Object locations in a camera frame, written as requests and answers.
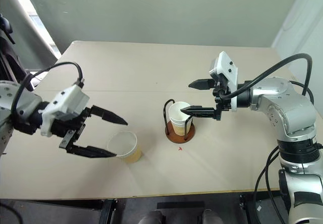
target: black cable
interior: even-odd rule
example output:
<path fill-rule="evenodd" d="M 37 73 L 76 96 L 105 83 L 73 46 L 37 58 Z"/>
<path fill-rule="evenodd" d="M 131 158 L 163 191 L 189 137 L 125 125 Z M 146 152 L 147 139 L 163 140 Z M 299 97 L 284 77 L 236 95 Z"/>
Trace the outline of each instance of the black cable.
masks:
<path fill-rule="evenodd" d="M 278 208 L 277 208 L 276 203 L 274 201 L 274 196 L 272 194 L 271 188 L 269 186 L 269 180 L 268 180 L 268 167 L 269 167 L 269 164 L 270 164 L 270 160 L 272 158 L 272 155 L 277 151 L 277 149 L 278 149 L 278 146 L 269 154 L 268 159 L 267 159 L 267 163 L 266 163 L 266 166 L 265 166 L 264 175 L 265 175 L 265 179 L 266 179 L 266 186 L 267 186 L 267 191 L 268 191 L 268 194 L 269 194 L 269 198 L 272 201 L 273 207 L 275 209 L 275 212 L 276 212 L 279 220 L 281 221 L 282 224 L 285 224 L 284 219 L 283 219 L 282 215 L 280 214 L 280 212 L 278 211 Z"/>
<path fill-rule="evenodd" d="M 279 155 L 279 152 L 275 154 L 275 156 L 270 160 L 269 164 L 271 164 Z M 254 192 L 253 192 L 253 198 L 252 198 L 252 203 L 253 203 L 253 206 L 254 206 L 254 216 L 256 218 L 256 221 L 258 224 L 261 224 L 260 223 L 260 220 L 259 220 L 259 217 L 258 217 L 258 214 L 257 214 L 257 211 L 256 211 L 256 200 L 257 200 L 257 190 L 258 190 L 258 185 L 259 185 L 259 182 L 260 182 L 260 179 L 261 177 L 263 176 L 265 172 L 265 167 L 263 168 L 263 170 L 261 171 L 257 181 L 256 181 L 256 186 L 254 187 Z"/>
<path fill-rule="evenodd" d="M 305 87 L 305 85 L 303 85 L 302 83 L 299 83 L 299 82 L 297 82 L 297 81 L 292 81 L 292 80 L 290 80 L 289 82 L 291 82 L 292 84 L 295 84 L 295 85 L 298 85 L 298 86 L 301 86 L 302 88 L 304 88 Z M 312 91 L 309 89 L 309 88 L 307 88 L 307 93 L 308 93 L 308 96 L 309 96 L 309 100 L 311 101 L 311 103 L 312 104 L 314 104 L 314 96 L 313 96 L 313 93 L 312 93 Z"/>
<path fill-rule="evenodd" d="M 244 91 L 246 91 L 247 89 L 251 88 L 252 86 L 254 86 L 255 84 L 257 84 L 258 82 L 260 82 L 261 80 L 263 80 L 265 77 L 267 77 L 268 75 L 272 74 L 274 71 L 276 71 L 277 69 L 281 68 L 282 66 L 297 60 L 297 59 L 306 59 L 307 60 L 307 71 L 306 71 L 306 78 L 305 78 L 305 83 L 304 83 L 304 88 L 303 88 L 303 92 L 302 95 L 305 95 L 307 92 L 307 88 L 308 88 L 308 84 L 309 84 L 309 79 L 311 77 L 311 71 L 312 71 L 312 58 L 310 55 L 306 54 L 306 53 L 298 53 L 295 55 L 292 55 L 282 61 L 280 61 L 279 63 L 275 64 L 274 66 L 272 66 L 271 68 L 267 69 L 266 71 L 264 71 L 262 74 L 260 74 L 259 76 L 257 76 L 254 80 L 252 80 L 251 82 L 243 85 L 241 88 L 237 89 L 236 91 L 224 95 L 222 93 L 220 93 L 220 97 L 221 99 L 232 99 L 233 97 L 236 97 L 237 95 L 243 93 Z"/>
<path fill-rule="evenodd" d="M 77 71 L 78 71 L 78 74 L 79 74 L 79 77 L 76 81 L 76 84 L 78 86 L 80 86 L 81 88 L 83 87 L 83 73 L 82 73 L 82 70 L 81 70 L 81 67 L 77 64 L 77 63 L 73 63 L 73 62 L 62 62 L 62 63 L 57 63 L 57 64 L 54 64 L 44 70 L 41 70 L 39 72 L 37 72 L 36 74 L 32 75 L 32 74 L 28 74 L 26 75 L 26 77 L 23 79 L 22 82 L 20 82 L 20 86 L 19 86 L 19 89 L 14 97 L 14 100 L 12 102 L 12 105 L 11 105 L 11 114 L 12 116 L 15 116 L 17 114 L 17 104 L 18 104 L 18 101 L 19 101 L 19 98 L 22 94 L 22 92 L 24 91 L 25 87 L 30 83 L 30 80 L 32 78 L 35 78 L 37 77 L 38 75 L 44 73 L 44 72 L 47 72 L 53 68 L 56 68 L 58 66 L 62 66 L 62 65 L 66 65 L 66 64 L 72 64 L 74 65 L 76 68 L 77 68 Z"/>
<path fill-rule="evenodd" d="M 23 219 L 22 219 L 22 216 L 21 214 L 16 211 L 15 209 L 13 209 L 12 207 L 8 206 L 8 205 L 5 205 L 5 204 L 2 204 L 0 203 L 0 207 L 3 207 L 4 209 L 7 209 L 8 211 L 10 211 L 12 214 L 14 214 L 16 216 L 16 218 L 18 219 L 18 223 L 19 224 L 23 224 Z"/>

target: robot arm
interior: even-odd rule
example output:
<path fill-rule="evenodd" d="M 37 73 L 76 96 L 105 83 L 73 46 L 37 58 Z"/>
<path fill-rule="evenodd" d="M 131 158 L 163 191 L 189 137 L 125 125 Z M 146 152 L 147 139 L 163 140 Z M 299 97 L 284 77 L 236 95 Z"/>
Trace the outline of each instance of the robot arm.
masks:
<path fill-rule="evenodd" d="M 210 75 L 212 79 L 196 80 L 189 87 L 214 88 L 216 109 L 189 106 L 181 111 L 218 121 L 222 111 L 236 111 L 238 107 L 263 112 L 277 135 L 282 166 L 280 189 L 289 211 L 289 223 L 323 223 L 323 157 L 321 145 L 315 139 L 313 104 L 282 78 L 265 78 L 250 87 L 246 87 L 250 81 L 238 84 L 238 69 L 225 52 L 211 65 Z M 246 89 L 231 99 L 224 97 L 240 88 Z"/>
<path fill-rule="evenodd" d="M 14 96 L 19 84 L 0 81 L 0 155 L 3 153 L 13 129 L 27 134 L 34 134 L 40 128 L 41 135 L 62 137 L 60 148 L 67 153 L 84 157 L 112 157 L 114 153 L 104 149 L 74 145 L 80 137 L 85 120 L 91 115 L 103 120 L 127 125 L 127 122 L 111 111 L 92 106 L 87 108 L 89 97 L 74 84 L 59 92 L 51 102 L 42 101 L 41 97 L 24 89 L 17 103 L 16 114 L 11 114 Z"/>

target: gray pants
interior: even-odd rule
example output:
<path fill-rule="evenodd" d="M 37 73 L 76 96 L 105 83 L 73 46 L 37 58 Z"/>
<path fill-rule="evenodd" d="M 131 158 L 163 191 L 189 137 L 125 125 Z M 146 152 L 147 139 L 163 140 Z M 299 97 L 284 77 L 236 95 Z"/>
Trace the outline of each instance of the gray pants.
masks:
<path fill-rule="evenodd" d="M 148 213 L 138 224 L 162 224 L 163 214 L 159 210 Z M 202 214 L 202 224 L 224 224 L 221 218 L 212 210 L 205 210 Z"/>

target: white bracket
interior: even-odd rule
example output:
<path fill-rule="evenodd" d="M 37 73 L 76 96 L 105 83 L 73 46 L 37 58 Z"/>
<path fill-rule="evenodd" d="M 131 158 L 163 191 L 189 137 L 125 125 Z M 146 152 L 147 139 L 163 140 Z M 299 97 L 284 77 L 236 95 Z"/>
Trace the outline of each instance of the white bracket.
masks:
<path fill-rule="evenodd" d="M 238 88 L 238 68 L 229 58 L 225 51 L 219 54 L 217 74 L 223 74 L 228 79 L 228 88 L 231 93 Z M 231 110 L 237 111 L 237 97 L 231 99 Z"/>
<path fill-rule="evenodd" d="M 41 135 L 50 137 L 52 135 L 51 125 L 55 119 L 68 121 L 77 117 L 82 113 L 88 101 L 89 96 L 84 94 L 77 85 L 58 93 L 42 111 Z"/>

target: paper cup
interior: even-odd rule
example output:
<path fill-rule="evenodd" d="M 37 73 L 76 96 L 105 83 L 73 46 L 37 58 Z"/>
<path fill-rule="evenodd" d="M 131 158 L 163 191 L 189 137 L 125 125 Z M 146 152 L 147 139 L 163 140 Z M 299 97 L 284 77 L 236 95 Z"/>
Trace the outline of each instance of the paper cup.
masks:
<path fill-rule="evenodd" d="M 168 110 L 168 115 L 170 116 L 174 132 L 179 136 L 185 135 L 185 121 L 190 117 L 187 114 L 181 112 L 181 109 L 190 106 L 189 103 L 178 101 L 171 105 Z M 192 119 L 187 123 L 187 132 L 189 132 L 191 127 Z"/>
<path fill-rule="evenodd" d="M 107 144 L 107 149 L 110 152 L 116 153 L 117 158 L 127 163 L 136 162 L 141 157 L 137 137 L 133 132 L 122 131 L 117 133 Z"/>

